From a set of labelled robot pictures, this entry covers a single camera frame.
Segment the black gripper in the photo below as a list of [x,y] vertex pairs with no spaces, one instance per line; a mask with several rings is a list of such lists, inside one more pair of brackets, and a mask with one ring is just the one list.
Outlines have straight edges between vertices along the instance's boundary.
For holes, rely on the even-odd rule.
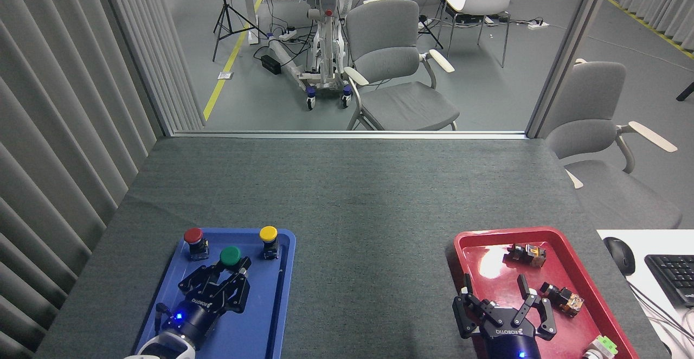
[[[524,302],[519,310],[494,310],[491,302],[479,300],[473,294],[469,273],[464,273],[464,285],[453,299],[453,312],[461,338],[468,339],[479,326],[483,339],[484,358],[540,358],[536,336],[547,341],[557,334],[552,305],[531,289],[523,273],[517,278]],[[540,317],[535,327],[526,319],[531,308]]]
[[[182,336],[189,343],[204,343],[227,311],[245,311],[250,290],[246,273],[251,265],[250,258],[240,258],[230,267],[202,265],[183,278],[178,289],[186,295],[164,322],[163,330]],[[218,285],[224,270],[230,273],[230,277]]]

